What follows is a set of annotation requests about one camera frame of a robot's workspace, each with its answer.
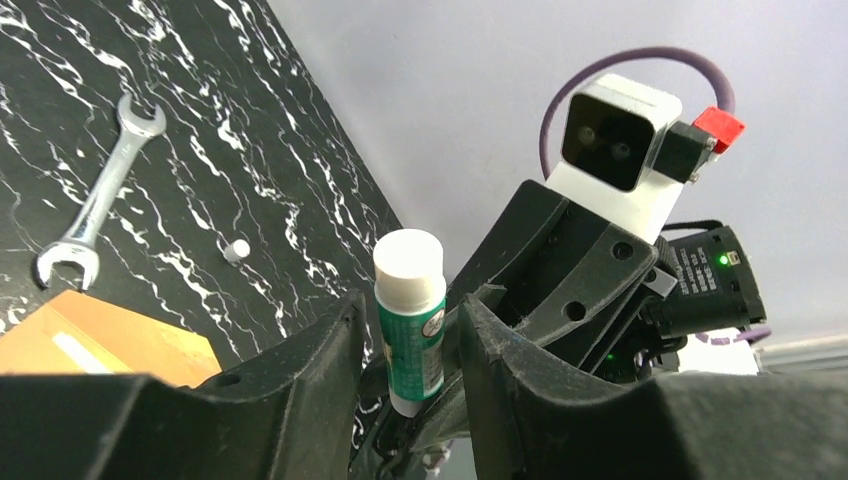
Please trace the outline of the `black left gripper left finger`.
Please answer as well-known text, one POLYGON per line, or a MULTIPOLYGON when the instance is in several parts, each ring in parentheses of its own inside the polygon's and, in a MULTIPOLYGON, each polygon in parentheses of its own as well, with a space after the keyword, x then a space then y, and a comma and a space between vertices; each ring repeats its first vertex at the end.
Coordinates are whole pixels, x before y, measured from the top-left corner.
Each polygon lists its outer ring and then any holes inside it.
POLYGON ((196 387, 151 374, 1 373, 5 479, 344 479, 366 301, 350 291, 196 387))

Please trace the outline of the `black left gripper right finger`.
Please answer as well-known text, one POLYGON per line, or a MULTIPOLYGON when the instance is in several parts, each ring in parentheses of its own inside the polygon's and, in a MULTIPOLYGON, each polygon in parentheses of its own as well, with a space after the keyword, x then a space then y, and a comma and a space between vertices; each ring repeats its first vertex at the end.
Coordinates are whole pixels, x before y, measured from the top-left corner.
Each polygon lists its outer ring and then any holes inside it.
POLYGON ((460 307, 460 355, 481 479, 843 479, 842 374, 671 374, 621 386, 460 307))

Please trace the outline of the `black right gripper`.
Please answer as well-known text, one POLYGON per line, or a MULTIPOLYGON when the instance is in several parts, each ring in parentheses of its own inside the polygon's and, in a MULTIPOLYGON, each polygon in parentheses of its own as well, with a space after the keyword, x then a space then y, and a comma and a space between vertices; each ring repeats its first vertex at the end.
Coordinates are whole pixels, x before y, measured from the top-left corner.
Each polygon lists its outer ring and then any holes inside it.
MULTIPOLYGON (((679 280, 667 241, 645 241, 527 180, 448 288, 447 306, 489 284, 489 308, 563 361, 595 373, 643 306, 679 280)), ((377 430, 379 479, 437 479, 470 436, 464 380, 454 374, 413 418, 393 409, 377 430)))

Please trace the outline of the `green white glue stick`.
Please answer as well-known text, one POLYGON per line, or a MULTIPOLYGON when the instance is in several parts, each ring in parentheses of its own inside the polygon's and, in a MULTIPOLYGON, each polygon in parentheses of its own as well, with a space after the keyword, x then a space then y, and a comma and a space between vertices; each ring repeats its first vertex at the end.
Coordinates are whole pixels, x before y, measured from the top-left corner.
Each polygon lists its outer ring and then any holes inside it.
POLYGON ((443 246, 427 231, 400 229, 378 240, 373 263, 390 402, 413 418, 444 383, 443 246))

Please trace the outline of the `white glue stick cap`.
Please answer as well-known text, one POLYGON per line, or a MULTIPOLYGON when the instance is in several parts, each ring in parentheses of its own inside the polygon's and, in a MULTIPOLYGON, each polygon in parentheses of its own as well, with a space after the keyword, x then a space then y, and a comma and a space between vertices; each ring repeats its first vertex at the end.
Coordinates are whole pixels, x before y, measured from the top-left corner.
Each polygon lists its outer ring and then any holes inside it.
POLYGON ((228 243, 222 252, 223 258, 231 263, 239 263, 251 254, 251 245, 245 239, 236 239, 228 243))

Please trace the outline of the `orange paper envelope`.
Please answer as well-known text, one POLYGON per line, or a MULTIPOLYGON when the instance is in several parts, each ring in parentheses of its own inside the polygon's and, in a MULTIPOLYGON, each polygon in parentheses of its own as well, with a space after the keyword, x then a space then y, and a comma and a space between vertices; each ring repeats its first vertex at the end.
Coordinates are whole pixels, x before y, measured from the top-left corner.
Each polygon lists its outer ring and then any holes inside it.
POLYGON ((70 334, 113 370, 196 387, 222 368, 209 340, 181 327, 65 291, 1 336, 3 375, 86 374, 52 342, 70 334))

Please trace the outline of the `beige lined letter paper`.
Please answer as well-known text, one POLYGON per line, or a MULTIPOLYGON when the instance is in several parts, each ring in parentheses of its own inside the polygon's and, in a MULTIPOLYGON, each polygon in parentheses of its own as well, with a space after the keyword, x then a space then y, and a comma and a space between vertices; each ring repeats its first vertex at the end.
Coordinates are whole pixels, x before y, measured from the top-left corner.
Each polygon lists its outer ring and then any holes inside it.
POLYGON ((52 342, 82 372, 86 374, 113 374, 113 370, 70 334, 58 332, 52 342))

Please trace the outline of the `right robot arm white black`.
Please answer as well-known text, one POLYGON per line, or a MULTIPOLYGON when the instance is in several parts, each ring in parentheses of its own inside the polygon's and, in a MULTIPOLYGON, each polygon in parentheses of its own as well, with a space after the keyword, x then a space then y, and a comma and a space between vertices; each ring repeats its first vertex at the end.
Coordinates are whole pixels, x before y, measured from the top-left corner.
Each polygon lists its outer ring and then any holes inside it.
POLYGON ((717 220, 643 240, 534 181, 522 183, 448 288, 445 384, 422 415, 392 415, 373 442, 379 479, 420 479, 423 459, 468 430, 458 307, 477 294, 493 313, 564 362, 604 380, 642 379, 689 337, 748 331, 766 311, 740 242, 717 220))

